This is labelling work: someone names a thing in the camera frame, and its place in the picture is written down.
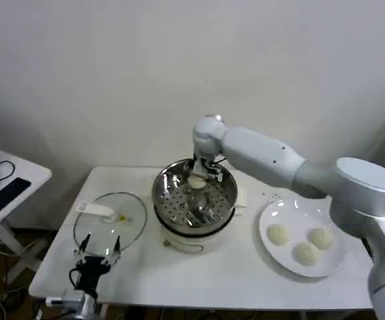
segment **glass lid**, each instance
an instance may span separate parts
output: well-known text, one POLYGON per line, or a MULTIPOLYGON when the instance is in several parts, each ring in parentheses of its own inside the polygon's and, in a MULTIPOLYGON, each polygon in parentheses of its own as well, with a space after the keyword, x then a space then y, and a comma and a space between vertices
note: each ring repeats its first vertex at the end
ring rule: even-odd
POLYGON ((133 193, 108 193, 93 203, 109 207, 110 217, 80 213, 73 226, 77 246, 90 234, 85 252, 90 255, 109 255, 119 236, 121 250, 128 248, 142 234, 147 221, 145 203, 133 193))

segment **power cord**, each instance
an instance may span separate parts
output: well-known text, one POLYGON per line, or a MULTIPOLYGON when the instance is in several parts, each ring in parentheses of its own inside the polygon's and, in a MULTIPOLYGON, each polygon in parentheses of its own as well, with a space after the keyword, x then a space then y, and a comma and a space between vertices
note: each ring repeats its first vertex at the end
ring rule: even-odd
POLYGON ((73 268, 72 270, 69 271, 69 280, 71 281, 73 288, 77 290, 78 289, 77 283, 72 279, 72 273, 74 272, 78 272, 78 270, 76 268, 73 268))
POLYGON ((226 160, 226 157, 224 157, 223 159, 217 160, 217 161, 213 161, 213 163, 215 165, 218 165, 219 163, 224 162, 225 160, 226 160))
POLYGON ((6 256, 3 256, 3 259, 5 278, 3 280, 3 293, 0 295, 0 315, 6 320, 10 312, 17 310, 23 304, 26 299, 27 287, 8 290, 8 262, 6 256))
MULTIPOLYGON (((52 234, 52 233, 54 233, 53 230, 52 230, 52 231, 49 231, 48 233, 46 233, 43 237, 46 237, 46 236, 48 236, 48 235, 50 235, 50 234, 52 234)), ((38 238, 38 239, 35 239, 35 240, 33 240, 32 242, 29 242, 29 243, 26 245, 26 247, 23 248, 23 252, 26 251, 26 250, 28 250, 30 247, 32 247, 34 244, 36 244, 36 242, 40 241, 41 239, 42 239, 42 237, 40 237, 40 238, 38 238)), ((4 255, 4 256, 6 256, 6 257, 19 258, 18 255, 10 255, 9 253, 6 253, 6 252, 4 252, 4 251, 0 251, 0 255, 4 255)))
POLYGON ((63 313, 56 315, 54 317, 42 318, 42 311, 40 310, 40 304, 41 303, 42 303, 42 300, 35 300, 32 303, 32 318, 31 318, 31 320, 58 320, 58 319, 63 318, 67 315, 71 315, 72 313, 75 313, 74 310, 67 310, 66 312, 63 312, 63 313))
POLYGON ((7 164, 9 164, 9 165, 11 166, 11 172, 10 172, 8 175, 6 175, 5 177, 0 178, 0 181, 6 180, 6 179, 10 178, 10 177, 14 174, 14 172, 16 171, 16 166, 15 166, 15 164, 12 163, 12 162, 9 161, 9 160, 1 161, 1 162, 0 162, 0 166, 3 165, 3 164, 5 164, 5 163, 7 163, 7 164))
POLYGON ((124 317, 124 314, 123 314, 123 313, 120 313, 119 315, 117 315, 117 316, 115 317, 114 320, 120 320, 122 317, 124 317))

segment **white wall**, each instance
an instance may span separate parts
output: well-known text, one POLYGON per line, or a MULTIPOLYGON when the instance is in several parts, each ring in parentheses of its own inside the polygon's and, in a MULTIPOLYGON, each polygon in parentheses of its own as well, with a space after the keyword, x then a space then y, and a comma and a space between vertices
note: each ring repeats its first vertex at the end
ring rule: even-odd
POLYGON ((58 226, 93 166, 191 155, 207 113, 315 161, 371 156, 385 1, 0 1, 0 148, 54 171, 14 224, 58 226))

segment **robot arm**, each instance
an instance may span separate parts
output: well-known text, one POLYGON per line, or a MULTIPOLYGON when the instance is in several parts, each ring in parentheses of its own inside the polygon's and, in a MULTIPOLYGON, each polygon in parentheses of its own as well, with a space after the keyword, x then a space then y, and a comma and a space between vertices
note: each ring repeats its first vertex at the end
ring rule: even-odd
POLYGON ((331 196, 333 222, 352 236, 367 238, 374 248, 369 292, 376 314, 385 320, 385 168, 348 157, 314 164, 281 141, 227 128, 218 115, 199 120, 193 140, 196 175, 213 175, 214 159, 224 155, 233 167, 272 187, 311 199, 331 196))

